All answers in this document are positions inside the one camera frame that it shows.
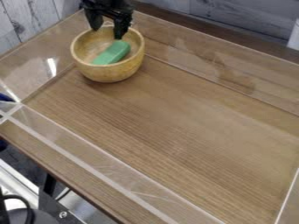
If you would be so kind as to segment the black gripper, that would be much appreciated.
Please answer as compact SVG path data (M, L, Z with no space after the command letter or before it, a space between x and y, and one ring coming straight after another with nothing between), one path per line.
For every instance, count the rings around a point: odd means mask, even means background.
M115 39L121 39L131 26L133 5L131 0L80 0L89 27L97 31L104 23L103 16L115 18Z

